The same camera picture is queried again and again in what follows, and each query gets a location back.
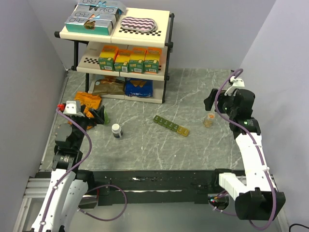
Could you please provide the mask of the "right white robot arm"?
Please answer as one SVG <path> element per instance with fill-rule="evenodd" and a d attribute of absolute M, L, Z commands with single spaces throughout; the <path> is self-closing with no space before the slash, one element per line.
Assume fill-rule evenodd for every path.
<path fill-rule="evenodd" d="M 266 164 L 259 123 L 252 117 L 254 100 L 255 94 L 246 89 L 236 89 L 227 95 L 224 90 L 215 88 L 204 100 L 206 111 L 215 107 L 220 116 L 228 116 L 246 178 L 243 183 L 231 170 L 219 169 L 211 180 L 211 187 L 218 193 L 225 190 L 233 198 L 239 219 L 274 220 L 286 198 L 277 190 Z"/>

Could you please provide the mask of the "green weekly pill organizer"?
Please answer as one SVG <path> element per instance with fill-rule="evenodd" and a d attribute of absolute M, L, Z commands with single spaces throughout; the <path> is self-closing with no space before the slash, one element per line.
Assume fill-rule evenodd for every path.
<path fill-rule="evenodd" d="M 187 137 L 189 135 L 189 129 L 183 127 L 183 126 L 180 126 L 172 121 L 169 121 L 163 117 L 160 117 L 158 115 L 155 115 L 154 118 L 153 118 L 153 121 L 173 132 L 176 132 L 182 136 L 185 136 Z"/>

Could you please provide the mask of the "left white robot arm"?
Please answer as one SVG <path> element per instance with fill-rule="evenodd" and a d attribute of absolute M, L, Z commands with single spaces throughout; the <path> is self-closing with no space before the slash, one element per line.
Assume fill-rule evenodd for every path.
<path fill-rule="evenodd" d="M 82 197 L 95 190 L 91 171 L 79 170 L 88 158 L 80 151 L 84 138 L 89 139 L 87 127 L 106 122 L 105 107 L 90 108 L 93 115 L 87 117 L 85 106 L 69 101 L 59 105 L 56 113 L 68 122 L 61 124 L 56 133 L 55 155 L 51 179 L 42 207 L 31 226 L 32 232 L 67 232 Z"/>

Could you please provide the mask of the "dark white-capped pill bottle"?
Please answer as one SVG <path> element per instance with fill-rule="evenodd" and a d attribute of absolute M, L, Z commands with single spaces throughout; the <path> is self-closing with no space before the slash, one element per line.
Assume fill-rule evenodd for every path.
<path fill-rule="evenodd" d="M 113 124 L 112 125 L 112 133 L 113 133 L 113 136 L 115 138 L 122 138 L 123 137 L 123 132 L 122 132 L 122 128 L 119 124 Z"/>

